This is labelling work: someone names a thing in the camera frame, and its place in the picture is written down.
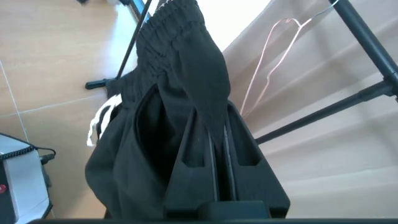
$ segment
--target metal rod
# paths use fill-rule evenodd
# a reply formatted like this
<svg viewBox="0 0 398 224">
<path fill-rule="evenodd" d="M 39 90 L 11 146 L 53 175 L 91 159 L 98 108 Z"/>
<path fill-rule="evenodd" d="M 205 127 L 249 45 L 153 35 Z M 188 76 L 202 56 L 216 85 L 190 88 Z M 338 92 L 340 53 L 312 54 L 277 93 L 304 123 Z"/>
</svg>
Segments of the metal rod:
<svg viewBox="0 0 398 224">
<path fill-rule="evenodd" d="M 339 0 L 334 7 L 369 58 L 380 70 L 385 81 L 392 85 L 394 94 L 398 94 L 398 66 L 395 61 L 348 0 Z"/>
<path fill-rule="evenodd" d="M 124 55 L 124 58 L 123 58 L 121 66 L 120 66 L 118 75 L 116 76 L 116 79 L 119 79 L 122 76 L 122 74 L 123 74 L 124 67 L 126 66 L 127 60 L 129 60 L 129 56 L 130 56 L 132 47 L 136 43 L 136 39 L 137 39 L 139 30 L 140 30 L 140 28 L 142 26 L 142 23 L 144 22 L 144 20 L 145 20 L 145 18 L 147 16 L 148 9 L 149 9 L 149 6 L 150 6 L 151 2 L 152 2 L 152 0 L 147 0 L 147 2 L 145 3 L 144 9 L 142 10 L 141 16 L 139 17 L 139 20 L 138 20 L 138 23 L 137 23 L 137 27 L 134 30 L 134 33 L 132 34 L 129 47 L 127 48 L 126 54 Z"/>
<path fill-rule="evenodd" d="M 318 121 L 322 118 L 326 118 L 327 116 L 330 116 L 332 114 L 335 114 L 335 113 L 345 110 L 347 108 L 355 106 L 358 103 L 362 103 L 362 102 L 371 100 L 371 99 L 379 97 L 381 95 L 391 95 L 391 89 L 392 89 L 391 86 L 388 85 L 386 82 L 384 82 L 384 81 L 379 82 L 377 84 L 374 84 L 372 86 L 369 86 L 369 87 L 357 92 L 356 94 L 354 94 L 352 96 L 349 96 L 343 100 L 340 100 L 339 102 L 333 103 L 330 106 L 320 109 L 308 116 L 300 118 L 286 126 L 276 129 L 275 131 L 265 134 L 265 135 L 257 138 L 256 142 L 258 144 L 262 144 L 266 141 L 269 141 L 269 140 L 279 137 L 281 135 L 287 134 L 291 131 L 294 131 L 298 128 L 304 127 L 304 126 L 311 124 L 315 121 Z"/>
</svg>

